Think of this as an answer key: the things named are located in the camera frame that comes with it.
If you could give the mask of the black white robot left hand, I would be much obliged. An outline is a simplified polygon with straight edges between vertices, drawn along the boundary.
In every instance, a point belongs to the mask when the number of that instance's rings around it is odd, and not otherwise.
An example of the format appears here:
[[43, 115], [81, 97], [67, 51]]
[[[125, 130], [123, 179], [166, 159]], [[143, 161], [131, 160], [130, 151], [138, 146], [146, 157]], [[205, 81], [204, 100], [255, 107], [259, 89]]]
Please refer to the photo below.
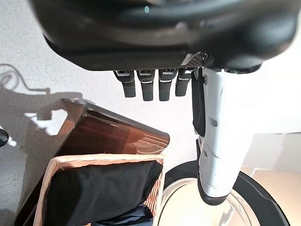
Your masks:
[[297, 30], [298, 0], [31, 0], [52, 50], [90, 71], [159, 70], [167, 99], [173, 71], [192, 82], [199, 135], [198, 189], [206, 204], [230, 194], [250, 147], [261, 95], [251, 75], [285, 51]]

